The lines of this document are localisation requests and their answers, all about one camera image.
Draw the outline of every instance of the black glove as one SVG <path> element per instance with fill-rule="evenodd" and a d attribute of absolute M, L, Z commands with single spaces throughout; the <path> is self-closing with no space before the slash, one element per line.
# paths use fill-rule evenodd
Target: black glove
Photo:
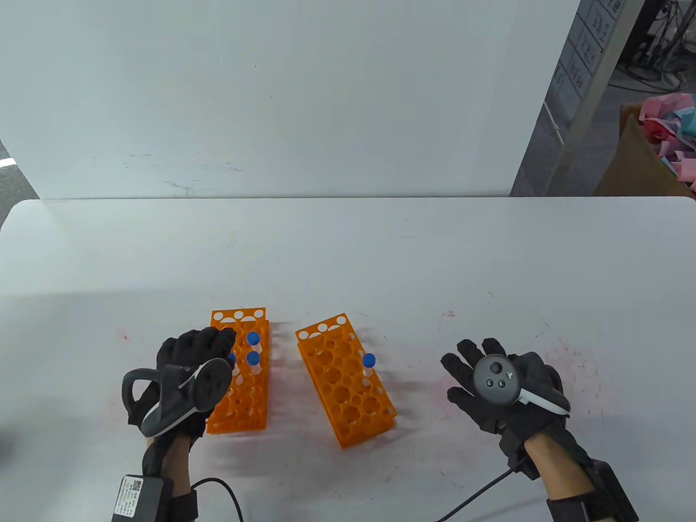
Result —
<path fill-rule="evenodd" d="M 169 338 L 162 344 L 157 352 L 157 369 L 161 370 L 165 365 L 174 364 L 189 366 L 195 369 L 203 363 L 215 358 L 224 358 L 232 366 L 234 363 L 228 358 L 232 347 L 235 345 L 237 334 L 231 328 L 218 330 L 209 326 L 201 331 L 191 330 L 184 333 L 178 339 Z M 151 382 L 145 389 L 140 399 L 135 403 L 135 408 L 128 415 L 128 424 L 141 426 L 147 412 L 159 401 L 159 384 Z M 213 410 L 195 413 L 187 417 L 183 422 L 174 426 L 170 432 L 183 434 L 191 439 L 191 444 L 203 436 L 205 420 L 210 417 Z"/>
<path fill-rule="evenodd" d="M 505 350 L 496 339 L 485 339 L 482 347 L 486 355 L 506 356 Z M 455 354 L 446 354 L 441 359 L 445 369 L 463 387 L 450 388 L 447 391 L 447 399 L 466 412 L 483 431 L 503 436 L 500 448 L 509 457 L 510 463 L 520 461 L 525 455 L 524 442 L 542 432 L 558 442 L 581 465 L 592 465 L 586 451 L 566 430 L 566 417 L 551 413 L 536 404 L 515 402 L 509 406 L 498 406 L 477 397 L 473 384 L 473 368 L 484 354 L 469 339 L 461 341 L 457 345 L 457 351 L 468 365 Z M 558 372 L 553 367 L 544 365 L 538 354 L 531 351 L 521 356 L 511 354 L 506 357 L 517 368 L 524 381 L 533 381 L 537 388 L 543 389 L 548 386 L 549 392 L 554 389 L 563 392 Z"/>

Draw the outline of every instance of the cable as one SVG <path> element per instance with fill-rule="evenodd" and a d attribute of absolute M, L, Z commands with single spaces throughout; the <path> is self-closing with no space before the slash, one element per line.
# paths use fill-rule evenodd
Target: cable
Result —
<path fill-rule="evenodd" d="M 503 473 L 502 475 L 498 476 L 496 479 L 493 479 L 493 480 L 490 481 L 488 484 L 486 484 L 485 486 L 483 486 L 481 489 L 479 489 L 478 491 L 476 491 L 476 493 L 474 493 L 472 496 L 470 496 L 470 497 L 467 498 L 465 501 L 463 501 L 461 504 L 459 504 L 457 507 L 455 507 L 452 511 L 450 511 L 449 513 L 447 513 L 447 514 L 446 514 L 445 516 L 443 516 L 441 519 L 436 520 L 435 522 L 445 522 L 445 520 L 451 519 L 454 515 L 456 515 L 457 513 L 459 513 L 463 508 L 465 508 L 466 506 L 468 506 L 469 504 L 471 504 L 474 500 L 476 500 L 478 497 L 480 497 L 483 493 L 485 493 L 485 492 L 488 491 L 490 488 L 492 488 L 493 486 L 495 486 L 497 483 L 499 483 L 501 480 L 503 480 L 504 478 L 506 478 L 508 475 L 511 475 L 512 473 L 514 473 L 515 471 L 517 471 L 519 468 L 520 468 L 520 466 L 517 466 L 517 467 L 515 467 L 515 468 L 510 468 L 510 469 L 507 470 L 505 473 Z"/>
<path fill-rule="evenodd" d="M 242 509 L 241 507 L 239 507 L 239 502 L 237 502 L 235 492 L 232 491 L 232 488 L 229 487 L 227 485 L 227 482 L 225 482 L 224 480 L 216 477 L 208 477 L 207 479 L 199 480 L 197 483 L 191 486 L 191 489 L 196 489 L 198 486 L 200 486 L 201 484 L 205 484 L 206 482 L 217 482 L 227 490 L 227 492 L 230 494 L 230 497 L 232 497 L 232 501 L 235 503 L 235 507 L 237 508 L 237 516 L 239 517 L 239 522 L 244 522 L 244 517 L 242 516 Z"/>

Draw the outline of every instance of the finger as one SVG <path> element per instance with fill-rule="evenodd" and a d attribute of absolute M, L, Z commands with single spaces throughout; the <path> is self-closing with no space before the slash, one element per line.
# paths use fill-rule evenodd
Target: finger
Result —
<path fill-rule="evenodd" d="M 553 388 L 563 393 L 563 382 L 561 381 L 561 376 L 558 374 L 556 369 L 548 364 L 544 365 L 544 367 L 546 368 L 546 373 L 548 373 L 548 376 L 551 378 Z"/>
<path fill-rule="evenodd" d="M 189 330 L 186 333 L 179 335 L 179 338 L 176 340 L 176 349 L 182 350 L 190 348 L 193 344 L 193 340 L 198 335 L 198 332 L 199 330 Z"/>
<path fill-rule="evenodd" d="M 213 328 L 212 326 L 208 326 L 201 330 L 193 339 L 193 351 L 200 356 L 207 357 L 217 334 L 217 328 Z"/>
<path fill-rule="evenodd" d="M 529 351 L 520 355 L 514 361 L 514 365 L 519 369 L 526 381 L 536 381 L 537 383 L 552 386 L 553 381 L 546 370 L 543 360 L 538 353 Z"/>
<path fill-rule="evenodd" d="M 461 359 L 454 354 L 445 354 L 442 359 L 440 359 L 440 362 L 442 366 L 445 367 L 445 370 L 447 370 L 459 384 L 470 393 L 474 393 L 474 371 L 471 369 L 471 366 L 462 363 Z"/>
<path fill-rule="evenodd" d="M 225 328 L 220 330 L 210 347 L 211 353 L 215 354 L 215 357 L 221 357 L 223 359 L 229 357 L 232 348 L 235 346 L 235 341 L 237 340 L 237 332 L 232 328 Z"/>
<path fill-rule="evenodd" d="M 497 339 L 483 339 L 481 346 L 483 347 L 483 351 L 486 352 L 486 355 L 498 354 L 505 356 L 505 350 L 500 346 Z"/>
<path fill-rule="evenodd" d="M 457 351 L 464 357 L 464 360 L 473 368 L 483 359 L 483 353 L 479 350 L 471 339 L 464 339 L 457 343 Z"/>
<path fill-rule="evenodd" d="M 463 388 L 455 386 L 447 390 L 447 400 L 452 404 L 456 404 L 460 410 L 469 415 L 477 424 L 481 420 L 476 399 Z"/>
<path fill-rule="evenodd" d="M 169 364 L 172 360 L 175 345 L 176 339 L 174 337 L 170 337 L 162 343 L 162 347 L 157 352 L 157 368 L 162 368 L 165 364 Z"/>

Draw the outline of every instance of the vr controller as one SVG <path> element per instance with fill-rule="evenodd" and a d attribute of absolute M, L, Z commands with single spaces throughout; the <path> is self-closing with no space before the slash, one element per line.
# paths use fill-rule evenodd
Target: vr controller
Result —
<path fill-rule="evenodd" d="M 570 402 L 562 393 L 560 378 L 553 368 L 546 368 L 554 381 L 554 388 L 524 379 L 505 356 L 486 355 L 474 368 L 474 387 L 480 397 L 498 406 L 509 406 L 517 401 L 522 404 L 531 402 L 556 415 L 567 416 Z"/>

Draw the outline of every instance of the wrist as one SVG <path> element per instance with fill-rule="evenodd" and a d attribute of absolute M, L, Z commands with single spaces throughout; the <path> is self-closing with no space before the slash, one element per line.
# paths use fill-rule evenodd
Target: wrist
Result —
<path fill-rule="evenodd" d="M 154 438 L 148 438 L 148 447 L 154 441 Z M 178 434 L 162 462 L 162 476 L 171 479 L 174 483 L 172 497 L 180 497 L 191 493 L 191 480 L 189 478 L 190 449 L 191 437 Z"/>

